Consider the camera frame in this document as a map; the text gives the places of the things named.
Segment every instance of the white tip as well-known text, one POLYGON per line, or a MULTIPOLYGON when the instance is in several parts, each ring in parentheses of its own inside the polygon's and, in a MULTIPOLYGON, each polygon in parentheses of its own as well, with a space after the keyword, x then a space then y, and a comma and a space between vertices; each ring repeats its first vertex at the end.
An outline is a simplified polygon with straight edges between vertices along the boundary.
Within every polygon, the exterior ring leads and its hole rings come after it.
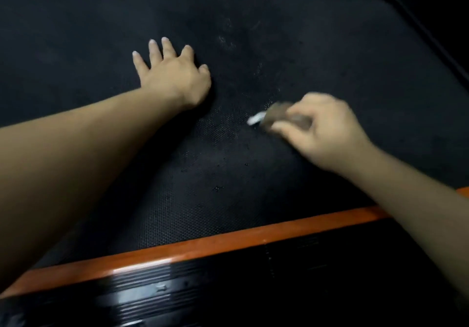
POLYGON ((265 111, 262 111, 262 112, 259 112, 258 114, 255 114, 254 116, 249 117, 248 118, 249 126, 252 126, 253 124, 261 122, 265 116, 266 116, 265 111))

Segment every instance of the finger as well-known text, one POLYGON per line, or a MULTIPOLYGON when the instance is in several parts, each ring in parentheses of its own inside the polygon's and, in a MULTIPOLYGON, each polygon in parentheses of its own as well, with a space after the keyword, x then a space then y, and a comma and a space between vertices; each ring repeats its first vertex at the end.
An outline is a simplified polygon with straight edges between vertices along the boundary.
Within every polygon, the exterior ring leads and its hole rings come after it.
POLYGON ((272 132, 280 134, 286 141, 299 151, 302 151, 307 141, 307 132, 301 130, 288 121, 274 122, 270 128, 272 132))
POLYGON ((202 74, 202 75, 210 77, 210 70, 208 69, 208 65, 207 64, 202 64, 199 67, 199 73, 202 74))
POLYGON ((160 49, 158 48, 158 44, 156 44, 155 40, 149 40, 148 43, 148 50, 149 50, 149 62, 151 67, 153 68, 155 65, 158 65, 163 60, 161 56, 160 49))
POLYGON ((132 52, 132 59, 134 60, 138 77, 140 78, 140 81, 142 81, 143 77, 148 73, 148 67, 142 59, 142 56, 137 51, 132 52))
POLYGON ((321 102, 300 101, 300 102, 297 102, 296 104, 291 105, 287 109, 286 114, 289 117, 295 116, 295 115, 303 115, 303 116, 311 117, 311 119, 314 119, 318 115, 323 105, 324 103, 321 103, 321 102))
POLYGON ((328 102, 328 101, 336 101, 337 99, 332 95, 325 94, 325 93, 307 93, 301 99, 302 101, 308 102, 328 102))
POLYGON ((181 57, 189 59, 192 63, 194 62, 194 50, 190 45, 186 45, 182 49, 181 57))
POLYGON ((170 59, 176 57, 176 51, 173 48, 173 45, 166 37, 161 39, 161 44, 163 45, 163 58, 170 59))

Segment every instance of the orange edge strip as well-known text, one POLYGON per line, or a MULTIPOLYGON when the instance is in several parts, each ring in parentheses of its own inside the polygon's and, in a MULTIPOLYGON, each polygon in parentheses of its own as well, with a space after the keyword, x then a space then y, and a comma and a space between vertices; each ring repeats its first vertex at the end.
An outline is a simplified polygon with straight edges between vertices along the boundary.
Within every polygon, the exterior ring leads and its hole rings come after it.
MULTIPOLYGON (((469 197, 469 187, 457 191, 469 197)), ((356 208, 133 252, 33 269, 25 272, 0 295, 0 298, 54 289, 163 264, 203 258, 389 217, 378 206, 356 208)))

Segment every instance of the black plastic panel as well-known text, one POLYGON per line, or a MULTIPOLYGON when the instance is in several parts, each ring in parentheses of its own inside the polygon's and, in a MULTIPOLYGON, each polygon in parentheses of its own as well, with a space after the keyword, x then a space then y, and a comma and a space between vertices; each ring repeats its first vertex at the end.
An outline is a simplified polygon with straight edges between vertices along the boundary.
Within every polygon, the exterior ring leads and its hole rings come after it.
POLYGON ((385 220, 11 298, 0 326, 457 326, 454 296, 385 220))

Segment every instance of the textured rubber surface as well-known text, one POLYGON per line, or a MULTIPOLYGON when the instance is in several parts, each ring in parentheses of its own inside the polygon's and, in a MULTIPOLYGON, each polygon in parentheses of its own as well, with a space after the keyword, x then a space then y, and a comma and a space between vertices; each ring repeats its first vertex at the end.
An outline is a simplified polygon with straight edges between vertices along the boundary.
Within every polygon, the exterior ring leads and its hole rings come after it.
POLYGON ((383 0, 0 0, 0 124, 138 87, 131 52, 168 36, 213 75, 40 263, 366 206, 247 118, 309 91, 345 99, 378 145, 469 185, 469 94, 383 0))

